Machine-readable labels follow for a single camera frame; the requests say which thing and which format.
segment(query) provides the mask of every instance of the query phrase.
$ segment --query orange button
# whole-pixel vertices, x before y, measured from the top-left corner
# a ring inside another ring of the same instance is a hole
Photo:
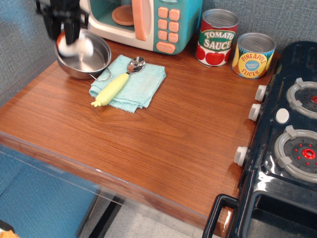
[[[172,32],[178,32],[179,30],[179,23],[176,22],[176,21],[171,21],[169,24],[168,24],[168,29]]]
[[[171,41],[173,43],[178,42],[178,34],[177,33],[169,33],[168,41]]]
[[[169,19],[172,21],[178,21],[180,17],[180,10],[178,9],[172,9],[169,11]]]
[[[157,49],[161,52],[172,54],[176,50],[176,47],[171,43],[160,41],[157,43]]]
[[[167,32],[166,31],[158,31],[158,38],[160,40],[166,41],[167,40]]]
[[[158,16],[161,18],[167,18],[168,17],[168,8],[167,7],[159,7],[158,8]]]
[[[158,27],[159,29],[166,30],[167,29],[167,21],[166,20],[158,20]]]

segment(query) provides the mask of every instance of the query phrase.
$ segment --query red burner light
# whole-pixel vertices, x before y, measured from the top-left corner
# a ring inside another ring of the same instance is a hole
[[[312,101],[313,103],[317,103],[317,96],[312,96],[312,97],[311,97],[311,101]]]
[[[306,159],[309,159],[309,160],[313,160],[316,158],[316,153],[314,150],[311,150],[311,149],[305,149],[302,151],[302,154],[303,156],[306,158]]]

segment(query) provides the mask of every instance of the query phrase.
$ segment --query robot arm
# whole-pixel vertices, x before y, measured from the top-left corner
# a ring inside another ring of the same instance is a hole
[[[64,24],[66,43],[72,44],[79,37],[81,27],[88,25],[88,13],[79,5],[79,0],[36,0],[37,13],[43,15],[44,23],[49,37],[58,38],[61,25]]]

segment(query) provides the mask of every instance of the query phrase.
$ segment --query clear plastic panel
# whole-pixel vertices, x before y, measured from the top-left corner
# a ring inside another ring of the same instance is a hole
[[[110,203],[119,204],[120,210],[105,238],[139,232],[146,237],[153,231],[180,238],[202,237],[203,231],[195,226],[3,145],[0,161],[0,220],[23,238],[43,234],[49,238],[47,233],[89,237]]]

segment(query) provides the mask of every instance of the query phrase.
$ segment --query tomato sauce can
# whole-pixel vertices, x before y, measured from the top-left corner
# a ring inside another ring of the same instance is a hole
[[[238,38],[232,61],[233,71],[244,78],[261,78],[266,75],[276,41],[262,33],[246,33]]]
[[[202,15],[196,58],[211,66],[227,63],[238,24],[238,16],[231,11],[206,10]]]

